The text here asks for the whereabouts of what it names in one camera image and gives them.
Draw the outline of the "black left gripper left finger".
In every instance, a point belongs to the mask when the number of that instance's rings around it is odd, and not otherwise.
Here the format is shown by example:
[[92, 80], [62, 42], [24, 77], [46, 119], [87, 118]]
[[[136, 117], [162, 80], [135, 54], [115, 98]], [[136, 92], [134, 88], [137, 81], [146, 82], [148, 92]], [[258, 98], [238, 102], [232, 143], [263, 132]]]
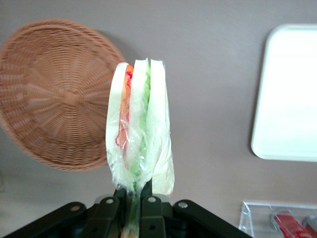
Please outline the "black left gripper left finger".
[[7, 238], [118, 238], [124, 224], [126, 190], [104, 195], [87, 208], [68, 203], [9, 233]]

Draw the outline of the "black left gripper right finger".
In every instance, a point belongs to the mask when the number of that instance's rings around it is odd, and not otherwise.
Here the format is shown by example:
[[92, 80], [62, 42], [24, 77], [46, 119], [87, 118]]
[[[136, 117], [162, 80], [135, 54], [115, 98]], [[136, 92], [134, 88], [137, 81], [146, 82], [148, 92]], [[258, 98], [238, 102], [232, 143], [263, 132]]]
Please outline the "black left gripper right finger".
[[167, 196], [152, 193], [148, 181], [141, 192], [141, 238], [249, 238], [197, 203], [183, 199], [171, 205]]

